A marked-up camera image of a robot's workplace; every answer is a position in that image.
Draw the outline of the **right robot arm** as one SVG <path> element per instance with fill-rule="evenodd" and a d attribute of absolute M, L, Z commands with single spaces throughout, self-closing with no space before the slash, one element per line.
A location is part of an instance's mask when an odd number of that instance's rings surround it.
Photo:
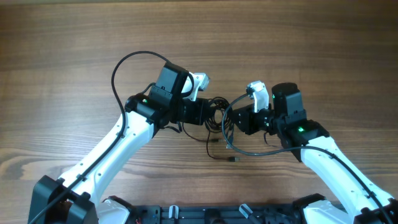
<path fill-rule="evenodd" d="M 339 149 L 330 133 L 307 119 L 302 94 L 294 83 L 280 83 L 266 90 L 263 82 L 246 87 L 251 105 L 229 110 L 245 134 L 258 131 L 276 135 L 282 149 L 291 152 L 328 186 L 340 201 L 336 208 L 320 194 L 294 202 L 302 223 L 397 223 L 397 200 L 369 180 Z"/>

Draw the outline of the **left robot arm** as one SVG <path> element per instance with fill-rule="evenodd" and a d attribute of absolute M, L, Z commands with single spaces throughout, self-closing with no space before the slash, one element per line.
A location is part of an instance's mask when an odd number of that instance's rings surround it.
<path fill-rule="evenodd" d="M 209 77 L 167 62 L 156 82 L 130 96 L 111 131 L 58 179 L 34 186 L 29 223 L 134 223 L 134 207 L 118 197 L 102 199 L 125 163 L 169 123 L 203 123 L 207 102 L 198 98 Z"/>

